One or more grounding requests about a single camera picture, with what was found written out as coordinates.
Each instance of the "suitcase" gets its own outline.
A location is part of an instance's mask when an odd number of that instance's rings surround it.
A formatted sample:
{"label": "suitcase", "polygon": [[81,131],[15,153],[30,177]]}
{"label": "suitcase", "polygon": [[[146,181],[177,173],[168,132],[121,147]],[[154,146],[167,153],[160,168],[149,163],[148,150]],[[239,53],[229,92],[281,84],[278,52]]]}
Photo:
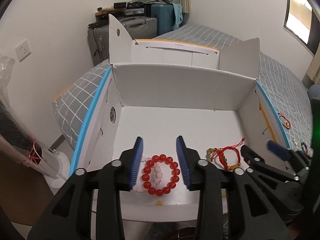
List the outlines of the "suitcase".
{"label": "suitcase", "polygon": [[157,36],[172,31],[176,19],[172,4],[151,4],[150,17],[158,21]]}
{"label": "suitcase", "polygon": [[[157,36],[157,19],[129,17],[119,20],[133,39],[152,39]],[[94,65],[109,59],[109,25],[88,30],[88,43]]]}

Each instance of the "red bead bracelet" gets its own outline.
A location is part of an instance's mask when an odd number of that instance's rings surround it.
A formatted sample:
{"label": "red bead bracelet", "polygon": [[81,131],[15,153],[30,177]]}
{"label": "red bead bracelet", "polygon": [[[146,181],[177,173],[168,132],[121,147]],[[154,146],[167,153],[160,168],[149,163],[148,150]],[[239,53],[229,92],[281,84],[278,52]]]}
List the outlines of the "red bead bracelet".
{"label": "red bead bracelet", "polygon": [[[155,165],[157,162],[164,162],[167,165],[170,165],[170,168],[172,169],[172,177],[170,178],[170,182],[167,184],[166,187],[163,189],[155,189],[152,187],[151,182],[149,181],[151,173],[151,168]],[[144,181],[143,187],[148,189],[148,193],[150,195],[156,194],[157,196],[162,196],[163,194],[169,194],[172,189],[176,187],[176,183],[180,180],[179,175],[181,171],[178,169],[179,164],[177,162],[173,161],[172,157],[167,157],[165,154],[153,155],[151,160],[148,160],[146,162],[146,167],[143,168],[143,174],[141,176],[141,179]]]}

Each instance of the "white round base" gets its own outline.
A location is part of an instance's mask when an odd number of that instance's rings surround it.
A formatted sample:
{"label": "white round base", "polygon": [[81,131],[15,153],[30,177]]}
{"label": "white round base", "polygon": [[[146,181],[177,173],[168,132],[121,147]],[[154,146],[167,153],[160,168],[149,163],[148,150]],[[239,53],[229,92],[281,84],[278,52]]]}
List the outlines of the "white round base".
{"label": "white round base", "polygon": [[[70,170],[70,161],[68,157],[63,152],[56,152],[56,157],[59,161],[59,174],[68,179]],[[59,177],[58,179],[52,179],[44,175],[44,178],[48,185],[53,188],[61,188],[66,182],[62,177]]]}

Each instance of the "brown floor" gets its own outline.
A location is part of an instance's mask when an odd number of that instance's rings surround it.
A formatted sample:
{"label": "brown floor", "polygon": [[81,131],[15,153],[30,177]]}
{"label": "brown floor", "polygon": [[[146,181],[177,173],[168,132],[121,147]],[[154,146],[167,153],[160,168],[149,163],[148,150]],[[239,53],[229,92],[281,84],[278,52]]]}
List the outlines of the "brown floor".
{"label": "brown floor", "polygon": [[0,205],[10,221],[32,226],[53,198],[43,175],[0,152]]}

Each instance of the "window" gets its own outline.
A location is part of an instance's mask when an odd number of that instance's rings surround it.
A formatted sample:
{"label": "window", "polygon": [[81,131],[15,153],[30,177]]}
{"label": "window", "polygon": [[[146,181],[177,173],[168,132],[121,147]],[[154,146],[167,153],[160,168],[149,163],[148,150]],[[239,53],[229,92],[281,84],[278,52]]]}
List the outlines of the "window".
{"label": "window", "polygon": [[315,54],[320,41],[320,23],[308,0],[288,0],[284,27]]}

